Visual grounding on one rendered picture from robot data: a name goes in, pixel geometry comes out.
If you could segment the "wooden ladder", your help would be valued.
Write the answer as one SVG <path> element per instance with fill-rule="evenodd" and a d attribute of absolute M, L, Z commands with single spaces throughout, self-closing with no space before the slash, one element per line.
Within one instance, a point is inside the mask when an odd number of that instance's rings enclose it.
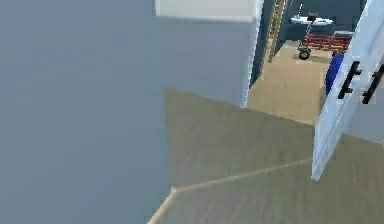
<path fill-rule="evenodd" d="M 268 62 L 271 63 L 274 57 L 274 51 L 277 44 L 277 38 L 279 36 L 279 30 L 281 26 L 282 17 L 285 10 L 285 0 L 273 1 L 273 14 L 271 16 L 270 25 L 270 49 L 268 54 Z"/>

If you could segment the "white room door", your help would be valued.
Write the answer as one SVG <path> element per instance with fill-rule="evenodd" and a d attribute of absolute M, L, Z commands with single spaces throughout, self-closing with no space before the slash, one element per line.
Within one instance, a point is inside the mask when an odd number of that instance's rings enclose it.
<path fill-rule="evenodd" d="M 339 91 L 351 64 L 359 61 L 360 75 L 353 78 L 343 99 Z M 343 62 L 315 126 L 311 179 L 318 181 L 334 153 L 338 141 L 349 125 L 362 94 L 369 88 L 372 75 L 384 64 L 384 0 L 367 0 Z"/>

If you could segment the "red wagon with black wheels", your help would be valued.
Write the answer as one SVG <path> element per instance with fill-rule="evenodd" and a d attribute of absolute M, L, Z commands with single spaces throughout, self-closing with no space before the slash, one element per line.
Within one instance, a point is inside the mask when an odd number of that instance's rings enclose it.
<path fill-rule="evenodd" d="M 310 21 L 306 28 L 306 33 L 297 47 L 298 57 L 307 60 L 313 50 L 330 51 L 333 56 L 343 55 L 350 44 L 353 33 L 350 31 L 335 31 L 332 35 L 314 34 L 311 32 L 315 25 Z"/>

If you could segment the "blue bin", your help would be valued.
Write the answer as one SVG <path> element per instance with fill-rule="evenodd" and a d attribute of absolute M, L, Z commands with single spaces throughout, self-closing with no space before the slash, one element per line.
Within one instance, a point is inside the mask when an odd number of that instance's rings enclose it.
<path fill-rule="evenodd" d="M 329 94 L 329 92 L 331 91 L 333 82 L 338 74 L 338 71 L 343 62 L 343 59 L 344 59 L 344 55 L 341 53 L 335 53 L 332 56 L 332 59 L 325 77 L 326 94 Z"/>

